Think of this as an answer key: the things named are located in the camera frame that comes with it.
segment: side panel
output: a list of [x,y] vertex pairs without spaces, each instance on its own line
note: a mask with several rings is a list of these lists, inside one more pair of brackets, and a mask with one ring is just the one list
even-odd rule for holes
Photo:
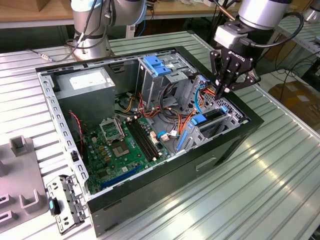
[[96,236],[100,236],[125,220],[211,170],[217,163],[226,161],[238,146],[256,129],[234,138],[200,157],[176,168],[112,204],[91,212]]

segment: blue cable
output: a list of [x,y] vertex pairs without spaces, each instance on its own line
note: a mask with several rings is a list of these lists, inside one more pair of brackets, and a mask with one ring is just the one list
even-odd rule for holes
[[199,107],[199,105],[198,105],[198,92],[199,92],[200,88],[203,88],[203,87],[205,87],[205,86],[206,86],[206,85],[201,85],[201,86],[199,86],[199,87],[196,89],[195,95],[194,95],[195,107],[196,107],[196,109],[198,109],[199,113],[202,113],[202,111],[201,111],[201,109],[200,109],[200,107]]
[[142,31],[140,32],[140,34],[138,35],[138,37],[140,37],[140,36],[141,36],[141,34],[144,32],[145,27],[146,27],[146,19],[144,19],[144,22],[143,22],[143,28],[142,28]]
[[167,132],[166,131],[161,131],[158,133],[158,139],[163,135],[163,134],[166,134]]

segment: yellow wire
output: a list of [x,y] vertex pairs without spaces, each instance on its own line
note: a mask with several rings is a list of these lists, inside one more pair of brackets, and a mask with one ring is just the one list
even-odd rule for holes
[[129,106],[127,107],[127,109],[126,109],[126,110],[122,111],[123,113],[127,113],[127,112],[129,112],[129,111],[130,111],[133,100],[134,100],[134,98],[133,98],[133,97],[131,97],[131,98],[130,98]]

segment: cardboard box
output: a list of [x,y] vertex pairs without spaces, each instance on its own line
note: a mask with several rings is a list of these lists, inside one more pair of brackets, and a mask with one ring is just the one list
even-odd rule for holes
[[0,6],[40,12],[50,0],[0,0]]
[[[269,90],[279,100],[282,83]],[[320,130],[320,97],[300,81],[285,84],[281,103],[315,131]]]

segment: robotic arm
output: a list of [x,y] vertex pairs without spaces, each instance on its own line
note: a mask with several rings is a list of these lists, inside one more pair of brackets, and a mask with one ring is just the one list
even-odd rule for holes
[[108,26],[125,26],[143,21],[146,0],[72,0],[75,40],[73,54],[79,60],[111,55]]
[[[216,97],[258,83],[261,79],[255,74],[257,60],[265,48],[284,44],[294,38],[304,25],[300,13],[286,13],[292,0],[243,0],[237,18],[221,10],[233,21],[227,21],[217,28],[214,40],[223,46],[221,53],[210,52],[212,72],[216,76]],[[259,33],[273,32],[283,17],[295,16],[300,19],[298,29],[289,38],[267,44],[269,39],[257,38]],[[246,74],[243,82],[237,82],[240,75]]]

